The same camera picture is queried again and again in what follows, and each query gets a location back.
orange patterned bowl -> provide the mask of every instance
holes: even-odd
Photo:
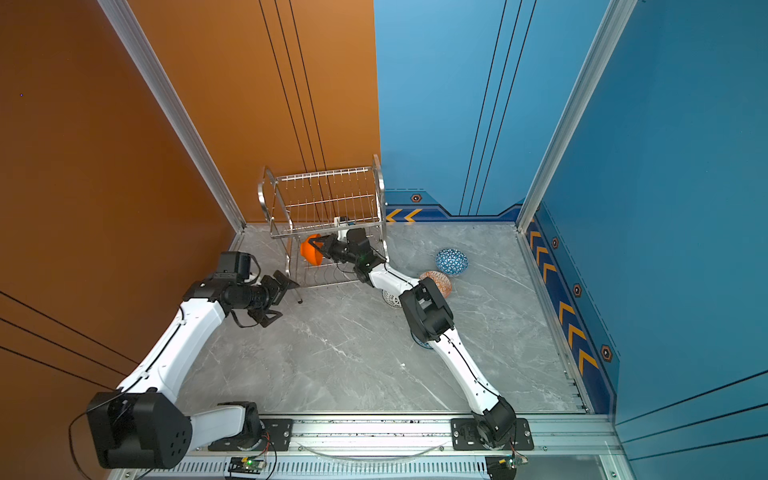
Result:
[[[448,275],[445,275],[443,272],[430,270],[429,272],[424,272],[419,275],[419,280],[424,280],[426,277],[433,279],[435,285],[440,289],[440,293],[442,293],[445,298],[448,298],[448,295],[453,291],[451,279],[448,278]]]

gray marble floor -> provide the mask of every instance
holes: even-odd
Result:
[[[511,225],[421,223],[388,229],[392,265],[408,275],[435,270],[435,253],[458,248],[469,268],[448,302],[467,350],[519,412],[578,411]],[[248,227],[240,250],[265,273],[281,246]],[[302,289],[277,307],[266,329],[226,319],[181,388],[182,411],[249,400],[261,412],[467,412],[458,383],[436,353],[411,339],[402,311],[361,283]]]

cable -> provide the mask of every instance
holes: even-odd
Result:
[[[341,270],[341,267],[339,266],[338,263],[336,264],[336,268],[338,268],[339,272],[341,272],[341,273],[346,273],[348,275],[355,275],[355,272],[346,272],[345,270]]]
[[[397,273],[395,273],[395,272],[392,272],[390,269],[388,269],[388,268],[386,267],[386,262],[385,262],[383,265],[384,265],[384,270],[385,270],[387,273],[391,273],[392,275],[394,275],[395,277],[399,278],[399,279],[400,279],[400,280],[402,280],[403,282],[405,282],[405,283],[409,284],[410,286],[415,286],[413,283],[410,283],[408,280],[406,280],[406,279],[402,278],[402,277],[401,277],[400,275],[398,275]]]
[[[250,253],[248,253],[247,255],[256,264],[256,268],[259,269],[259,273],[256,274],[256,278],[245,282],[246,285],[253,285],[254,283],[256,283],[256,281],[258,281],[259,277],[261,276],[261,265],[259,265],[259,260],[256,260],[256,257],[251,255]]]
[[[448,343],[450,343],[451,346],[456,350],[456,353],[458,353],[458,356],[462,358],[462,360],[464,361],[464,364],[467,365],[467,370],[469,370],[469,375],[471,375],[472,378],[475,379],[477,384],[480,385],[486,392],[490,393],[497,399],[500,399],[502,396],[500,396],[498,393],[493,393],[491,390],[488,390],[488,388],[485,385],[483,385],[480,380],[478,380],[478,378],[475,376],[475,373],[472,371],[471,366],[469,366],[469,362],[467,362],[467,360],[464,358],[461,351],[458,348],[456,348],[456,345],[451,341],[451,339],[444,333],[442,335],[445,337],[446,340],[448,340]]]
[[[304,450],[307,450],[309,453],[312,453],[319,457],[325,457],[337,462],[350,462],[350,463],[374,463],[374,462],[406,463],[406,462],[410,462],[415,458],[422,457],[433,450],[437,450],[444,445],[446,444],[443,443],[442,445],[435,445],[434,447],[430,447],[422,452],[415,453],[413,455],[403,455],[403,456],[397,456],[397,457],[357,458],[357,457],[346,457],[342,455],[328,455],[327,453],[319,452],[306,445],[299,444],[299,446]]]
[[[179,310],[181,311],[181,321],[184,321],[184,309],[183,309],[183,308],[181,308],[181,306],[179,306]],[[169,338],[169,339],[168,339],[168,341],[165,343],[165,345],[163,345],[163,348],[160,350],[160,353],[158,353],[158,354],[157,354],[157,356],[155,357],[155,359],[154,359],[154,360],[152,360],[152,363],[150,363],[150,364],[149,364],[149,366],[148,366],[148,367],[147,367],[147,368],[144,370],[144,372],[149,372],[149,370],[152,368],[152,366],[153,366],[153,365],[154,365],[154,363],[157,361],[157,359],[159,359],[159,358],[160,358],[160,356],[163,354],[163,352],[165,351],[165,349],[166,349],[166,347],[168,346],[168,344],[170,343],[170,341],[171,341],[172,339],[174,339],[174,336],[176,336],[176,332],[178,332],[178,331],[179,331],[179,328],[181,328],[181,322],[179,322],[179,324],[178,324],[178,325],[176,325],[176,329],[174,330],[174,332],[173,332],[173,333],[171,333],[171,335],[170,335],[170,338]],[[132,388],[134,388],[134,387],[135,387],[135,386],[136,386],[136,385],[137,385],[137,384],[138,384],[138,383],[139,383],[141,380],[143,380],[143,379],[144,379],[144,377],[143,377],[143,376],[141,376],[141,375],[139,375],[139,378],[138,378],[138,379],[136,379],[136,381],[133,383],[133,385],[131,385],[131,386],[129,386],[128,388],[126,388],[125,390],[123,390],[123,391],[119,392],[119,393],[118,393],[116,396],[112,397],[111,399],[109,399],[109,400],[106,400],[106,401],[104,401],[104,402],[102,402],[102,403],[99,403],[98,405],[96,405],[96,406],[94,406],[94,407],[91,407],[91,408],[89,408],[89,409],[85,410],[85,412],[82,412],[80,415],[76,416],[76,417],[74,418],[74,420],[72,420],[72,421],[70,422],[70,424],[69,424],[69,427],[67,427],[67,433],[68,433],[68,437],[69,437],[69,455],[72,457],[72,463],[74,463],[74,467],[75,467],[75,468],[78,470],[78,472],[80,473],[80,475],[82,475],[82,476],[83,476],[84,478],[86,478],[87,480],[93,480],[93,479],[92,479],[91,477],[89,477],[88,475],[86,475],[86,474],[85,474],[85,472],[83,472],[83,469],[81,468],[80,464],[78,463],[78,459],[77,459],[77,457],[74,455],[74,444],[72,443],[72,426],[73,426],[73,425],[74,425],[74,423],[75,423],[75,422],[77,422],[77,421],[78,421],[78,420],[79,420],[79,419],[80,419],[80,418],[81,418],[83,415],[87,415],[88,413],[90,413],[90,412],[93,412],[95,409],[99,409],[99,408],[101,408],[102,406],[105,406],[105,405],[107,405],[108,403],[111,403],[111,402],[113,402],[114,400],[117,400],[117,399],[119,399],[120,397],[122,397],[123,395],[125,395],[126,393],[128,393],[128,391],[129,391],[129,390],[131,390]]]
[[[267,448],[269,448],[270,444],[272,444],[272,451],[275,452],[275,465],[272,465],[272,471],[266,477],[266,480],[270,480],[270,477],[272,477],[272,474],[275,472],[275,468],[277,468],[277,447],[275,446],[274,443],[272,443],[272,440],[267,439],[266,442],[267,442],[266,444]]]

aluminum frame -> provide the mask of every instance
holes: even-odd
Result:
[[[632,480],[624,450],[621,448],[611,420],[607,415],[538,414],[519,413],[528,420],[536,448],[521,452],[527,457],[546,455],[598,455],[607,478]],[[472,470],[466,465],[437,472],[410,472],[407,469],[387,469],[387,465],[408,463],[432,463],[455,465],[457,462],[484,462],[488,451],[457,452],[452,450],[450,420],[471,418],[465,413],[435,414],[291,414],[262,415],[265,419],[291,418],[294,420],[293,436],[288,452],[278,454],[278,464],[317,465],[322,462],[355,463],[344,458],[368,458],[374,463],[358,463],[356,468],[344,471],[318,472],[313,467],[300,471],[278,471],[273,478],[339,477],[339,478],[487,478],[484,467]],[[512,451],[497,451],[496,455],[511,455]],[[242,452],[208,452],[200,449],[190,452],[183,462],[189,465],[170,471],[151,472],[147,478],[224,478],[221,465],[230,456],[242,456]],[[403,458],[409,455],[416,457]],[[198,461],[202,467],[194,466]],[[114,470],[109,479],[135,478],[145,470]]]
[[[98,0],[98,3],[144,81],[147,82],[157,103],[163,109],[179,140],[187,149],[197,170],[200,171],[219,208],[224,212],[235,232],[240,232],[246,225],[245,217],[240,212],[229,187],[221,177],[221,172],[181,103],[127,0]]]
[[[533,253],[528,248],[525,233],[518,232],[517,238],[518,247],[520,247],[520,252],[525,259],[525,266],[528,268],[528,273],[531,275],[531,281],[533,282],[538,302],[541,304],[541,309],[544,311],[544,316],[547,319],[547,325],[552,334],[554,346],[557,348],[558,355],[563,362],[563,367],[565,368],[563,373],[576,385],[576,389],[579,392],[581,401],[584,402],[584,407],[586,408],[587,413],[592,413],[594,412],[594,407],[587,394],[587,387],[584,385],[584,380],[581,378],[581,374],[579,374],[573,355],[571,355],[571,347],[568,345],[568,341],[562,333],[558,313],[554,311],[552,301],[549,299],[547,287],[544,285],[544,280],[538,272]]]
[[[592,46],[589,48],[571,91],[571,96],[568,97],[568,103],[565,104],[563,115],[560,116],[558,126],[552,134],[544,158],[541,159],[541,164],[536,171],[531,187],[528,189],[528,194],[525,196],[525,202],[523,202],[517,222],[515,222],[518,231],[525,232],[528,229],[528,224],[533,219],[541,199],[544,198],[549,182],[558,169],[565,149],[568,148],[568,143],[570,143],[581,116],[584,114],[590,98],[592,98],[594,89],[598,86],[605,66],[614,53],[619,37],[624,31],[624,27],[627,26],[636,3],[637,0],[611,0],[608,8],[606,8],[598,33],[594,36]]]

stainless steel dish rack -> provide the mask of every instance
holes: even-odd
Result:
[[[349,228],[336,222],[339,217],[355,227],[364,227],[373,248],[389,259],[384,179],[378,155],[373,156],[368,167],[282,177],[275,177],[265,168],[259,182],[259,202],[270,225],[270,236],[283,244],[286,273],[301,287],[357,281],[350,265],[323,259],[314,266],[300,254],[301,243],[307,237]]]

